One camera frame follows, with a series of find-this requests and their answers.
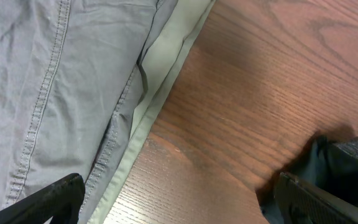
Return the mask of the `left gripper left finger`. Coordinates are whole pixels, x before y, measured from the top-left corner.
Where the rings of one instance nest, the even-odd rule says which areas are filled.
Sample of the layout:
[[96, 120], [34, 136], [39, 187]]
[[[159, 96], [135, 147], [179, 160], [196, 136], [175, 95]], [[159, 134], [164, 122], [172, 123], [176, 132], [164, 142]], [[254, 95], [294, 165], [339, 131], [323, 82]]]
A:
[[80, 174], [72, 173], [0, 211], [0, 224], [77, 224], [85, 198]]

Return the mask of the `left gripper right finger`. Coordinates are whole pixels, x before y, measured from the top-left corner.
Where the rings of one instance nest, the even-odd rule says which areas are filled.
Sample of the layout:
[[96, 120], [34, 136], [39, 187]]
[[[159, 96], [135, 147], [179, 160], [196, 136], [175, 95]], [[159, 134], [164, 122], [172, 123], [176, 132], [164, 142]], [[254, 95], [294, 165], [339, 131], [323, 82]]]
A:
[[357, 207], [291, 173], [280, 174], [274, 197], [285, 224], [358, 224]]

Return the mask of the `black leggings with red waistband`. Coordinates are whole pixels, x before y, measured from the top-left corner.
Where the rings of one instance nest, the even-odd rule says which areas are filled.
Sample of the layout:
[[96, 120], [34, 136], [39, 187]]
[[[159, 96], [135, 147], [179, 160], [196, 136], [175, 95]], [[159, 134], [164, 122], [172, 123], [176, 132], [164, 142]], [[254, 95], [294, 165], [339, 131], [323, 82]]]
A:
[[273, 188], [259, 200], [262, 215], [269, 223], [284, 224], [274, 197], [282, 172], [291, 173], [358, 208], [358, 137], [337, 142], [319, 136], [306, 153], [278, 171]]

